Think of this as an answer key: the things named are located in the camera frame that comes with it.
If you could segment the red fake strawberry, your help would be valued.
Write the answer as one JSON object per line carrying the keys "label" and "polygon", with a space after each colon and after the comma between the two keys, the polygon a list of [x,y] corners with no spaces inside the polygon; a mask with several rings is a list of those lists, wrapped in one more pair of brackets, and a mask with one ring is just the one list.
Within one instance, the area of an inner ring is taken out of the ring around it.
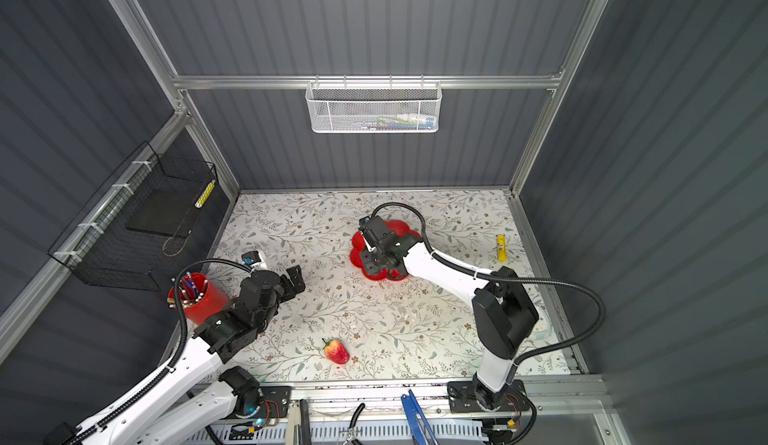
{"label": "red fake strawberry", "polygon": [[345,365],[350,360],[349,352],[338,339],[326,340],[323,354],[328,360],[337,365]]}

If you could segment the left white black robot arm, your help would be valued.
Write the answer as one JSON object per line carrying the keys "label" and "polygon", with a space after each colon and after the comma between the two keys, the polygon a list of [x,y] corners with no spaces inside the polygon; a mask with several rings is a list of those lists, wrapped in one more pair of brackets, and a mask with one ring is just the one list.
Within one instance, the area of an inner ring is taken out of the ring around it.
{"label": "left white black robot arm", "polygon": [[306,289],[300,266],[283,274],[269,270],[257,252],[239,262],[215,264],[245,272],[239,295],[206,315],[194,331],[178,308],[180,338],[172,355],[154,371],[79,425],[62,423],[47,444],[179,444],[232,413],[247,419],[263,410],[258,380],[228,362],[256,341],[281,304]]}

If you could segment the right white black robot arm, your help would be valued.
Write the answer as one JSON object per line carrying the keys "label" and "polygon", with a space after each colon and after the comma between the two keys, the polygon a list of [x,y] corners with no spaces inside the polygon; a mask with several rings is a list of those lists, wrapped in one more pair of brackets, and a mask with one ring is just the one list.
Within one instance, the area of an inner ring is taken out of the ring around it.
{"label": "right white black robot arm", "polygon": [[473,376],[475,400],[486,410],[499,408],[511,393],[518,369],[514,359],[539,321],[517,274],[507,267],[497,271],[472,267],[431,248],[422,235],[398,234],[380,217],[362,218],[358,235],[366,274],[392,278],[399,273],[427,280],[470,307],[483,347]]}

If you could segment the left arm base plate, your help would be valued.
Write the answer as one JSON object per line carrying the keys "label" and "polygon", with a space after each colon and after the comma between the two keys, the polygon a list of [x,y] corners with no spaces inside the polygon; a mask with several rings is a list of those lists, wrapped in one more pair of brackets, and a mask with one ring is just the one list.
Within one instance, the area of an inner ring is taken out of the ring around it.
{"label": "left arm base plate", "polygon": [[238,396],[234,410],[223,419],[272,420],[286,418],[293,389],[289,386],[261,386]]}

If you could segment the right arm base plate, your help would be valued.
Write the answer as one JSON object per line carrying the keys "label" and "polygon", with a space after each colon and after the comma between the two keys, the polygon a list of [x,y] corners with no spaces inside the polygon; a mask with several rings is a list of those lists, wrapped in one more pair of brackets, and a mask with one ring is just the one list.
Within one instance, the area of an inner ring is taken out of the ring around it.
{"label": "right arm base plate", "polygon": [[473,381],[451,381],[447,384],[449,408],[452,413],[482,413],[482,412],[508,412],[519,414],[527,412],[531,407],[525,403],[523,393],[525,386],[519,379],[515,379],[499,398],[495,405],[484,407],[477,401],[475,383]]}

